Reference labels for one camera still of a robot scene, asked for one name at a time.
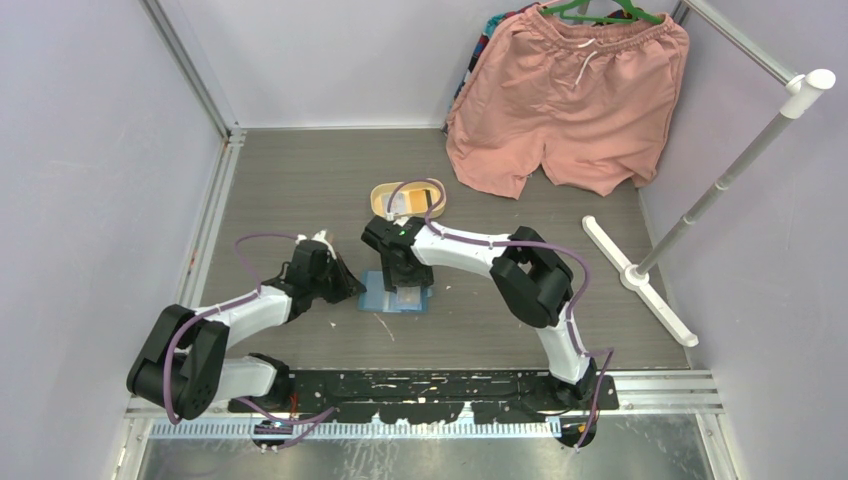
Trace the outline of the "blue card holder wallet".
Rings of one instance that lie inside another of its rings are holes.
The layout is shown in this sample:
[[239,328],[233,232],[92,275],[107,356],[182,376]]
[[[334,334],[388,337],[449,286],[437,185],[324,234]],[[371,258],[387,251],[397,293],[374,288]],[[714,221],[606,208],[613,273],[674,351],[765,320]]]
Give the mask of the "blue card holder wallet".
[[382,272],[377,270],[367,270],[363,273],[361,282],[366,287],[366,292],[361,294],[358,299],[358,309],[360,311],[372,313],[424,313],[428,309],[428,302],[432,296],[432,288],[426,287],[426,307],[424,311],[410,312],[398,311],[395,308],[395,293],[384,290]]

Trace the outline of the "gold striped credit card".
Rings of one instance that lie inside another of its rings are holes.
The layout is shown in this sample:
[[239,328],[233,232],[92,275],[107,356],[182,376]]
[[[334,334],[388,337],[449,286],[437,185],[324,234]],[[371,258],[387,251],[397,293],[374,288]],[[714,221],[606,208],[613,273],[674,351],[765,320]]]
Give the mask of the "gold striped credit card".
[[420,188],[406,192],[408,212],[413,215],[426,213],[435,203],[435,193],[429,188]]

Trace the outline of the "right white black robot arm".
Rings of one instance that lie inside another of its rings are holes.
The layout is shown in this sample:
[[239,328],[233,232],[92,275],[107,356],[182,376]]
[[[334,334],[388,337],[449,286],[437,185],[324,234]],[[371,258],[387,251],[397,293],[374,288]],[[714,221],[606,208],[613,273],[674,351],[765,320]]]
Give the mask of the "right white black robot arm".
[[597,366],[575,322],[574,274],[553,245],[529,227],[490,235],[448,228],[423,217],[372,218],[362,241],[380,256],[384,287],[430,287],[436,267],[494,282],[510,313],[535,329],[558,403],[582,409],[594,396]]

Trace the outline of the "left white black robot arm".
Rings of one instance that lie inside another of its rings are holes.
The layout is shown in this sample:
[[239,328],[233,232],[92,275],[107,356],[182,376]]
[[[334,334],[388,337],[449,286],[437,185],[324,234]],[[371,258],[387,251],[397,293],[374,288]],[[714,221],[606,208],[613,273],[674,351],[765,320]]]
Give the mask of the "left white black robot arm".
[[305,313],[314,300],[337,304],[366,290],[331,244],[300,237],[280,273],[225,304],[165,307],[141,347],[127,390],[165,409],[178,423],[218,401],[236,401],[277,413],[294,394],[290,368],[265,354],[229,359],[234,345]]

